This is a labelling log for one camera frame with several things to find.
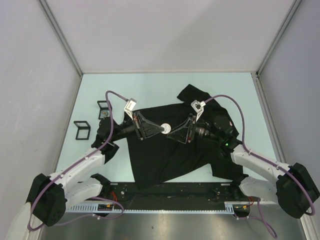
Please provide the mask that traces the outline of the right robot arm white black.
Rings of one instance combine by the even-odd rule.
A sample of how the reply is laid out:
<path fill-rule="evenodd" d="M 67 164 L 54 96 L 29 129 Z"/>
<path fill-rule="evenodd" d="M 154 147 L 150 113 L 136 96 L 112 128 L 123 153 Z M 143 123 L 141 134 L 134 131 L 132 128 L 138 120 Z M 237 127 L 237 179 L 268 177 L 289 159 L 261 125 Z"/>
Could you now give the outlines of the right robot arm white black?
<path fill-rule="evenodd" d="M 190 115 L 167 137 L 183 144 L 199 139 L 211 141 L 222 158 L 229 158 L 234 164 L 248 168 L 263 178 L 241 177 L 239 183 L 230 188 L 231 196 L 237 201 L 247 196 L 261 198 L 278 204 L 296 219 L 307 214 L 308 210 L 315 210 L 314 202 L 319 199 L 320 191 L 308 170 L 300 163 L 289 165 L 252 152 L 234 136 L 234 126 L 225 116 L 215 117 L 210 124 Z"/>

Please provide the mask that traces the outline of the white round brooch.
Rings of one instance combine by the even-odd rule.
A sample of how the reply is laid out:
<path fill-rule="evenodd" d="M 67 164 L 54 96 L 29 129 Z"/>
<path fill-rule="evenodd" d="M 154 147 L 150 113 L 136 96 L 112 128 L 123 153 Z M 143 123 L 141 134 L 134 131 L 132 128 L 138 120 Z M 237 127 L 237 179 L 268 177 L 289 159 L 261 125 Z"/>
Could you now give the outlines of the white round brooch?
<path fill-rule="evenodd" d="M 106 118 L 106 117 L 108 117 L 109 116 L 109 112 L 108 111 L 102 111 L 101 112 L 101 117 L 102 118 Z"/>

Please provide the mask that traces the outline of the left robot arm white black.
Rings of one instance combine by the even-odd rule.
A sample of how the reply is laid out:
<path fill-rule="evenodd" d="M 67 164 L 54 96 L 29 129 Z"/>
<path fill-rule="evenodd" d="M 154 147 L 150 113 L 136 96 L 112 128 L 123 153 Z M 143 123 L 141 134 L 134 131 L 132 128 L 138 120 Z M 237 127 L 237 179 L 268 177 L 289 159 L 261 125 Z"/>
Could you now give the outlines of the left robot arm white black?
<path fill-rule="evenodd" d="M 145 140 L 170 131 L 170 125 L 154 123 L 139 111 L 121 124 L 110 116 L 102 118 L 95 141 L 83 157 L 63 170 L 48 176 L 41 173 L 34 178 L 26 200 L 31 205 L 30 213 L 51 227 L 70 207 L 91 198 L 107 199 L 111 193 L 110 181 L 98 173 L 87 176 L 116 154 L 119 147 L 114 142 L 131 136 Z"/>

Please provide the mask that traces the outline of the orange round brooch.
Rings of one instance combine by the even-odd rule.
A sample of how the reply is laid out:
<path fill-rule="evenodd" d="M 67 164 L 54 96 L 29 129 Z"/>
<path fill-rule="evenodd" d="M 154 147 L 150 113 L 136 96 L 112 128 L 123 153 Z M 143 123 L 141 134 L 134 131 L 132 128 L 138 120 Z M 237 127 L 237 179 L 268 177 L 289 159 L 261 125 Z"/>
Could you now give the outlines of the orange round brooch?
<path fill-rule="evenodd" d="M 161 124 L 161 127 L 163 128 L 163 130 L 162 130 L 162 134 L 164 134 L 164 135 L 167 135 L 167 134 L 169 134 L 170 132 L 171 132 L 171 126 L 170 126 L 170 124 L 168 124 L 168 123 L 163 123 L 163 124 Z"/>

